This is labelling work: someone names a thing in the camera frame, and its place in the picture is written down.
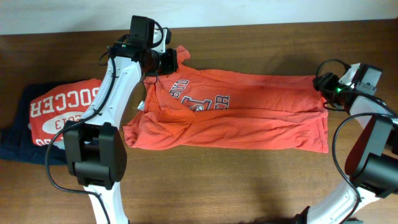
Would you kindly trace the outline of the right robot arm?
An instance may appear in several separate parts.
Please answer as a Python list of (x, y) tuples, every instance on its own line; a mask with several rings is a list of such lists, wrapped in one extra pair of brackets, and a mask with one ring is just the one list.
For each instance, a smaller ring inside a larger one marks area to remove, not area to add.
[[(326, 99), (325, 109), (345, 111), (336, 128), (331, 151), (343, 181), (320, 203), (305, 208), (292, 223), (352, 223), (364, 206), (397, 193), (397, 113), (375, 96), (382, 69), (366, 63), (343, 64), (345, 74), (315, 74), (313, 87)], [(357, 120), (363, 128), (341, 167), (336, 142), (342, 127)]]

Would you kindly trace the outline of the orange soccer t-shirt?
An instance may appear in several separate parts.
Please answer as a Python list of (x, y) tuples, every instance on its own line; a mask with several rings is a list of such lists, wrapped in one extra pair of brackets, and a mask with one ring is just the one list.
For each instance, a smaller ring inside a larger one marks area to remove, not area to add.
[(123, 127), (131, 148), (175, 146), (328, 152), (328, 113), (311, 76), (190, 68), (146, 79), (144, 109)]

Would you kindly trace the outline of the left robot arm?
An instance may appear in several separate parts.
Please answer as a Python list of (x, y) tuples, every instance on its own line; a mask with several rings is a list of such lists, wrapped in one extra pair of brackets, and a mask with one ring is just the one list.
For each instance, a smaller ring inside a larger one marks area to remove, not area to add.
[(62, 134), (69, 173), (91, 200), (97, 223), (129, 223), (121, 199), (127, 153), (119, 133), (130, 94), (143, 76), (159, 77), (178, 68), (166, 48), (171, 32), (148, 17), (133, 16), (130, 31), (106, 52), (106, 75), (79, 121)]

